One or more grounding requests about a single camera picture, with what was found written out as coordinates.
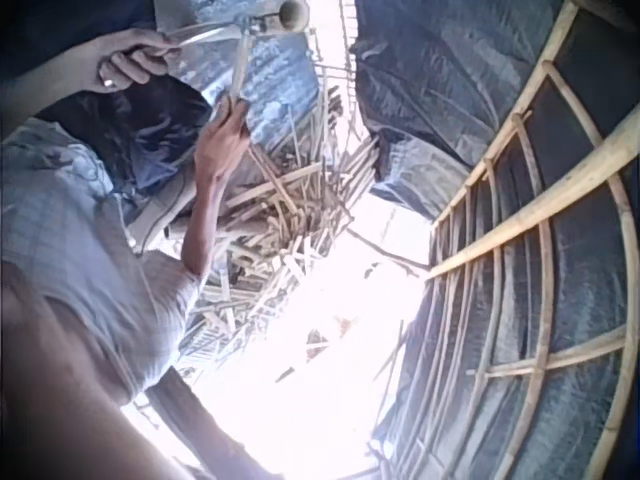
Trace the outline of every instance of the dark plastic sheet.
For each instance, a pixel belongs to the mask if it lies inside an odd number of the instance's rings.
[[[556,59],[558,69],[584,102],[603,136],[611,133],[640,101],[640,89],[637,88],[640,85],[638,45],[640,42],[634,35],[623,33],[581,11]],[[547,188],[582,160],[592,146],[566,102],[549,81],[542,85],[531,110],[526,129]],[[418,158],[407,162],[422,160]],[[637,159],[623,170],[622,177],[637,220],[640,193]],[[511,141],[497,162],[496,179],[500,218],[504,220],[533,198],[517,138]],[[429,185],[428,178],[420,180]],[[487,181],[478,182],[474,190],[477,198],[475,236],[479,238],[483,231],[489,229],[491,197]],[[462,210],[457,209],[455,215],[463,215]],[[441,225],[443,232],[447,231],[448,222]],[[554,216],[550,224],[555,280],[550,351],[557,352],[624,325],[627,285],[620,220],[606,185]],[[538,235],[538,229],[534,228],[502,248],[502,299],[499,304],[500,324],[491,358],[493,364],[510,363],[535,355],[542,290]],[[474,377],[465,372],[478,365],[493,307],[492,254],[478,259],[474,265],[478,267],[479,275],[474,283],[461,368],[443,419],[443,433],[435,442],[432,454],[439,462],[448,465],[453,448],[461,438],[465,438],[463,454],[454,469],[455,476],[484,479],[496,474],[505,454],[522,409],[528,378],[490,380],[477,419],[469,433],[464,434],[463,423],[474,384]],[[376,432],[378,439],[393,446],[388,451],[394,451],[392,462],[396,463],[404,450],[416,445],[415,439],[409,437],[413,424],[424,422],[420,428],[423,433],[429,427],[418,405],[424,394],[426,378],[435,365],[431,357],[438,327],[429,329],[425,326],[443,322],[442,310],[435,318],[427,316],[430,304],[440,305],[445,298],[443,290],[437,288],[438,282],[441,284],[442,280],[430,282],[430,285],[436,285],[429,287],[435,289],[435,297],[425,298],[412,329],[412,335],[416,336],[425,330],[429,333],[426,337],[422,334],[420,339],[411,338],[411,335],[408,338],[397,403],[391,409],[390,418],[385,419],[387,428]],[[417,354],[412,349],[419,351],[422,342],[426,342],[425,357],[429,360],[416,370]],[[582,478],[609,414],[619,378],[620,358],[621,352],[618,351],[547,373],[531,428],[512,469],[512,478]],[[409,384],[414,378],[417,388],[413,398],[408,398]],[[629,478],[630,472],[638,467],[637,389],[633,395],[607,478]],[[399,419],[405,415],[407,422],[401,425]],[[419,450],[416,447],[409,457],[411,468],[417,461]],[[429,455],[419,472],[419,478],[425,479],[440,475]]]
[[[435,218],[500,128],[562,1],[355,3],[356,93],[383,150],[374,191]]]

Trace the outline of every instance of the finger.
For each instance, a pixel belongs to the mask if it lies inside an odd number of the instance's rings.
[[[152,75],[166,75],[169,71],[169,65],[162,57],[150,57],[144,50],[133,52],[131,59]]]
[[[175,48],[178,42],[164,33],[141,28],[132,28],[122,32],[112,33],[107,40],[113,50],[127,50],[135,46],[149,46],[158,48]]]
[[[244,99],[238,100],[231,110],[228,120],[229,128],[234,132],[240,132],[247,120],[247,113],[249,113],[249,102]]]
[[[147,83],[151,78],[146,70],[122,52],[111,55],[111,61],[122,73],[136,83]]]
[[[229,119],[229,115],[231,114],[231,99],[229,95],[223,95],[220,99],[220,103],[218,104],[218,111],[216,112],[216,116],[211,122],[213,128],[219,128],[223,123],[225,123]]]
[[[111,62],[102,62],[99,70],[100,78],[104,80],[111,80],[113,82],[113,87],[109,88],[108,91],[115,90],[124,90],[125,88],[129,88],[133,81],[123,74],[115,65]]]
[[[144,47],[142,51],[150,57],[164,57],[165,59],[170,59],[179,56],[182,50],[179,48]]]
[[[250,140],[251,139],[251,132],[249,131],[249,127],[247,126],[247,122],[242,124],[242,127],[240,128],[240,138],[243,140]]]

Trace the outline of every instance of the bamboo tube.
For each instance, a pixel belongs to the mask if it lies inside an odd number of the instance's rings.
[[[637,105],[618,124],[598,148],[542,195],[481,239],[433,267],[428,277],[437,277],[484,255],[492,248],[508,242],[541,221],[561,212],[602,185],[638,155],[640,148],[638,124],[640,124],[640,105]]]
[[[576,7],[570,0],[565,0],[562,5],[562,9],[558,14],[558,18],[556,19],[551,33],[549,34],[549,38],[547,39],[547,43],[540,53],[540,58],[538,59],[538,63],[533,68],[531,72],[531,76],[527,81],[520,97],[516,101],[515,105],[511,109],[511,112],[507,116],[507,119],[502,124],[502,127],[498,131],[497,135],[494,137],[491,145],[487,148],[487,151],[483,155],[483,159],[478,162],[472,172],[465,180],[463,186],[458,190],[458,193],[453,197],[453,199],[449,202],[444,210],[438,215],[434,222],[434,226],[439,224],[453,209],[455,205],[457,205],[460,200],[464,197],[464,190],[466,187],[471,187],[476,181],[482,176],[482,174],[486,171],[486,160],[492,159],[495,160],[499,157],[500,152],[506,146],[508,139],[513,135],[513,124],[511,123],[511,117],[514,113],[523,114],[533,97],[540,89],[540,85],[545,78],[545,73],[542,70],[541,63],[545,60],[553,60],[560,47],[564,43],[565,38],[567,37],[571,26],[573,25],[573,21],[578,13],[578,7]]]
[[[518,114],[512,119],[518,137],[522,144],[522,151],[527,163],[529,178],[533,187],[533,194],[537,197],[542,194],[543,186],[540,178],[538,163],[533,153],[531,140],[524,127],[522,117]],[[529,378],[527,394],[524,399],[520,416],[511,435],[504,457],[496,472],[496,478],[504,480],[509,475],[515,459],[522,447],[524,439],[529,433],[533,415],[540,399],[542,383],[544,381],[545,366],[549,356],[549,343],[551,341],[551,328],[553,323],[553,293],[554,293],[554,266],[553,244],[551,240],[551,226],[549,220],[543,220],[538,225],[540,237],[540,255],[542,259],[542,299],[540,306],[540,328],[538,331],[538,344],[536,346],[533,373]]]
[[[449,250],[450,250],[450,253],[453,253],[454,249],[458,244],[459,235],[460,235],[459,219],[455,217],[455,215],[453,215],[451,217],[451,223],[449,225],[450,225]],[[405,468],[408,466],[406,465],[405,462],[407,462],[411,458],[410,454],[413,452],[413,446],[412,446],[413,440],[418,438],[420,427],[422,426],[422,422],[424,421],[423,417],[425,416],[425,413],[426,413],[425,411],[432,400],[432,393],[434,392],[434,384],[437,377],[436,371],[440,370],[439,367],[444,362],[444,358],[441,358],[441,352],[443,352],[443,350],[446,350],[446,347],[443,349],[443,345],[446,343],[446,336],[448,335],[450,325],[451,325],[451,310],[452,310],[452,303],[453,303],[453,297],[454,297],[453,293],[455,292],[455,289],[458,285],[459,277],[460,277],[460,272],[452,272],[452,274],[448,275],[447,278],[445,279],[445,305],[444,305],[444,310],[442,312],[442,317],[445,319],[444,320],[445,324],[440,328],[440,331],[438,333],[438,341],[436,343],[436,348],[433,353],[434,362],[432,363],[432,367],[429,370],[429,376],[427,377],[425,390],[421,396],[420,405],[418,407],[418,417],[414,419],[413,426],[409,434],[408,444],[410,446],[402,453],[402,455],[400,456],[400,459],[398,460],[398,471],[400,472],[399,478],[404,478],[403,473]],[[430,327],[433,323],[435,323],[435,320],[431,319],[432,313],[433,313],[433,308],[430,312],[428,327]],[[425,341],[423,341],[423,347],[426,347],[426,338],[428,338],[427,332],[425,332]]]
[[[560,72],[551,62],[545,62],[543,67],[569,104],[593,146],[597,148],[602,145],[603,139],[595,122],[573,89],[567,85]],[[638,355],[638,331],[640,330],[638,311],[638,237],[635,222],[629,205],[629,198],[620,176],[615,173],[609,177],[608,185],[620,216],[620,228],[622,230],[622,242],[627,265],[627,321],[625,346],[622,351],[620,365],[620,378],[616,386],[607,423],[585,472],[585,478],[589,479],[600,478],[604,474],[611,451],[620,432],[622,417],[624,416],[624,410],[627,406],[632,382],[634,381],[633,374]]]
[[[489,173],[489,186],[491,189],[491,216],[492,223],[495,230],[495,226],[500,219],[499,212],[499,192],[496,182],[495,172],[493,171],[493,162],[487,160],[487,172]],[[471,398],[469,400],[469,407],[467,409],[467,415],[465,418],[464,427],[462,429],[462,435],[460,436],[458,443],[453,449],[453,455],[451,463],[446,466],[446,469],[442,475],[443,478],[448,478],[452,475],[452,471],[455,470],[460,460],[462,449],[466,445],[466,441],[469,438],[469,432],[475,422],[476,412],[480,406],[482,396],[487,387],[486,371],[489,367],[489,360],[491,352],[493,351],[493,345],[495,343],[496,332],[498,330],[498,323],[500,321],[500,311],[502,303],[502,249],[500,246],[496,246],[493,250],[493,298],[491,302],[491,316],[489,318],[489,328],[487,329],[487,337],[484,342],[482,354],[480,356],[480,362],[478,364],[478,371],[476,372],[476,380],[473,385],[473,391],[471,392]]]

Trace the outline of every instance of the person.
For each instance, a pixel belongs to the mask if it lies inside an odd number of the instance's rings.
[[[248,103],[223,98],[201,132],[180,260],[134,255],[100,159],[59,125],[32,118],[77,91],[107,93],[166,74],[176,47],[157,32],[118,32],[2,88],[3,426],[20,452],[37,457],[21,463],[39,471],[188,478],[118,407],[176,358],[212,263],[225,187],[249,145]],[[72,467],[61,464],[69,451]]]

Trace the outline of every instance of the pile of bamboo sticks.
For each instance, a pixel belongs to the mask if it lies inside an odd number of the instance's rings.
[[[333,115],[341,106],[329,93],[321,93],[324,101],[271,155],[250,147],[265,181],[236,189],[225,201],[214,268],[193,312],[224,336],[249,323],[266,325],[280,313],[347,229],[351,209],[374,182],[377,141],[365,139],[351,155],[337,152]],[[175,248],[187,222],[181,217],[165,229]]]

